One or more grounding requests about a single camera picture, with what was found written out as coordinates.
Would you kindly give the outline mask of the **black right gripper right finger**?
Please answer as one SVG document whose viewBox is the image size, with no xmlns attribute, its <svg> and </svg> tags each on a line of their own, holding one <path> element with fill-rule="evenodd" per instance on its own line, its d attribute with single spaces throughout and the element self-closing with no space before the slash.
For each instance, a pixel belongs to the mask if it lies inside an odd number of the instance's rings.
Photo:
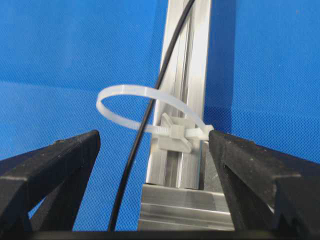
<svg viewBox="0 0 320 240">
<path fill-rule="evenodd" d="M 236 230 L 320 230 L 320 166 L 212 130 L 209 151 Z"/>
</svg>

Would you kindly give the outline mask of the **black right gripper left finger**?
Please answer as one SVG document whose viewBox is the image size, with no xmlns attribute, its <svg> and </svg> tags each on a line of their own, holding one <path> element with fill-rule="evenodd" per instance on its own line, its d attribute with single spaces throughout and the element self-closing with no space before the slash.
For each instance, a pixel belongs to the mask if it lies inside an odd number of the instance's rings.
<svg viewBox="0 0 320 240">
<path fill-rule="evenodd" d="M 71 231 L 101 146 L 97 130 L 0 162 L 0 231 Z"/>
</svg>

